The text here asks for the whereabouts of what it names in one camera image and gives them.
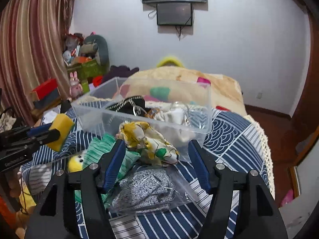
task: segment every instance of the curtain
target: curtain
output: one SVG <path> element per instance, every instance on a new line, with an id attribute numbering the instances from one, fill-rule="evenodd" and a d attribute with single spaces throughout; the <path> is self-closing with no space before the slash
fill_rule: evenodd
<path id="1" fill-rule="evenodd" d="M 2 103 L 32 125 L 29 93 L 56 78 L 62 98 L 69 94 L 63 61 L 74 0 L 10 0 L 0 19 L 0 87 Z"/>

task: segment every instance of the red box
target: red box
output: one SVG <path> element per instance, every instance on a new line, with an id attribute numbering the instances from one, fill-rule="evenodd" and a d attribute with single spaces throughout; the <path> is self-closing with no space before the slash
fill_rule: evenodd
<path id="1" fill-rule="evenodd" d="M 56 79 L 49 79 L 32 90 L 32 92 L 30 93 L 31 98 L 33 101 L 42 100 L 57 87 L 58 84 L 56 82 Z"/>

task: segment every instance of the floral cloth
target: floral cloth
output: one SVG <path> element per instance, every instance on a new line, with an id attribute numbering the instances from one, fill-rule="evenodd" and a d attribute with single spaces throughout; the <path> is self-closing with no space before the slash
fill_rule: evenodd
<path id="1" fill-rule="evenodd" d="M 144 121 L 125 121 L 120 124 L 117 138 L 125 141 L 129 150 L 138 151 L 141 161 L 159 166 L 177 164 L 179 152 L 161 133 Z"/>
<path id="2" fill-rule="evenodd" d="M 2 114 L 0 119 L 0 133 L 12 129 L 13 124 L 17 119 L 11 117 L 9 114 Z"/>

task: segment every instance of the red cloth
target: red cloth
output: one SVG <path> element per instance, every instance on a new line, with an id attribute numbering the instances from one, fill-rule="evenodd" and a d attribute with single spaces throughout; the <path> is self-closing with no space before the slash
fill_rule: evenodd
<path id="1" fill-rule="evenodd" d="M 98 87 L 101 84 L 102 78 L 103 78 L 103 76 L 101 76 L 101 75 L 93 78 L 92 83 L 93 83 L 94 87 Z"/>
<path id="2" fill-rule="evenodd" d="M 17 224 L 16 224 L 16 214 L 11 213 L 7 205 L 5 204 L 4 200 L 0 197 L 0 214 L 3 216 L 4 220 L 8 223 L 8 225 L 12 228 L 15 229 Z"/>
<path id="3" fill-rule="evenodd" d="M 216 109 L 221 110 L 221 111 L 227 111 L 227 112 L 230 112 L 230 110 L 229 110 L 229 109 L 224 108 L 224 107 L 219 106 L 219 105 L 217 105 L 217 106 L 216 106 Z"/>

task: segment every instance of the blue patterned bedsheet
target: blue patterned bedsheet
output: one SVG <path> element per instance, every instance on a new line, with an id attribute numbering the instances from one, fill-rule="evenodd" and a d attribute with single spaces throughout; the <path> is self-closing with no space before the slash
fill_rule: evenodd
<path id="1" fill-rule="evenodd" d="M 101 107 L 101 102 L 94 102 Z M 33 161 L 22 166 L 22 175 L 35 202 L 39 200 L 50 178 L 58 169 L 66 169 L 68 159 L 74 153 L 86 149 L 95 134 L 83 132 L 73 110 L 67 115 L 75 122 L 60 152 L 42 146 L 33 156 Z M 258 170 L 269 186 L 267 169 L 261 147 L 260 135 L 246 119 L 232 113 L 213 109 L 213 130 L 207 134 L 204 148 L 212 154 L 217 163 L 223 163 L 231 170 L 248 172 Z M 117 239 L 128 238 L 196 238 L 205 221 L 212 196 L 199 186 L 191 164 L 179 162 L 176 168 L 189 182 L 198 195 L 198 201 L 169 211 L 138 216 L 118 216 L 108 213 Z M 236 224 L 239 192 L 234 191 L 232 208 L 225 238 L 232 238 Z M 79 231 L 82 238 L 88 238 L 80 203 L 76 202 Z"/>

